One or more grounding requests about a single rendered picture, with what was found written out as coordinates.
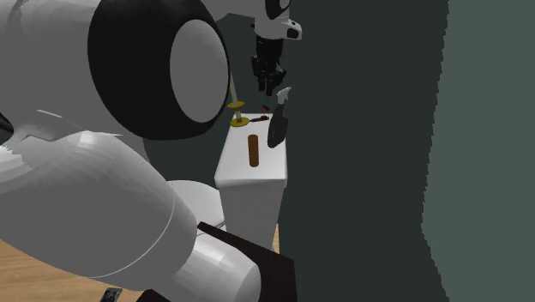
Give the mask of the black spray bottle white nozzle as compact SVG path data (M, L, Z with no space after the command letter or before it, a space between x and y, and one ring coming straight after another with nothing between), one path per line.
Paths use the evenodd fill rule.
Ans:
M277 106L270 119L267 133L267 145L270 148L276 148L286 138L286 132L288 129L288 118L284 114L286 101L291 87L283 88L277 93Z

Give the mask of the white toilet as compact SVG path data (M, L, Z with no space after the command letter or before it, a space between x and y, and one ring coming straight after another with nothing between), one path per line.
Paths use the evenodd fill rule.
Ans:
M270 249L287 184L286 144L267 144L270 120L230 127L214 174L215 186L174 180L170 186L197 221ZM259 137L259 166L249 165L248 136Z

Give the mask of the dark flat rectangular object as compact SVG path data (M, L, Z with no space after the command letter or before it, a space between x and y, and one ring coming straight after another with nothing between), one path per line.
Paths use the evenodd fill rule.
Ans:
M122 288L108 287L104 291L99 302L117 302L122 292L123 292Z

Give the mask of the yellow stand with pale rod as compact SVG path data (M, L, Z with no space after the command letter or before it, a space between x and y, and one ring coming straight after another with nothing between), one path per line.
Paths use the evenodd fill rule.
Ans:
M235 118L230 122L230 125L232 127L245 126L249 123L249 119L242 116L241 108L244 106L244 102L237 98L235 83L233 81L232 76L230 76L229 90L230 90L231 101L227 105L227 107L233 110L235 114Z

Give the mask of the dark robot stand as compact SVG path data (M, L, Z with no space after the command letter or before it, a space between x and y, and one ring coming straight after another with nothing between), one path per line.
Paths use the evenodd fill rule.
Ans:
M294 262L205 222L188 262L136 302L298 302Z

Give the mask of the brown cylinder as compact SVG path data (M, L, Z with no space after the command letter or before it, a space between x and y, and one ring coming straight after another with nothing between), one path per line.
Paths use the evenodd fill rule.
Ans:
M248 136L249 165L251 167L259 166L259 137L252 134Z

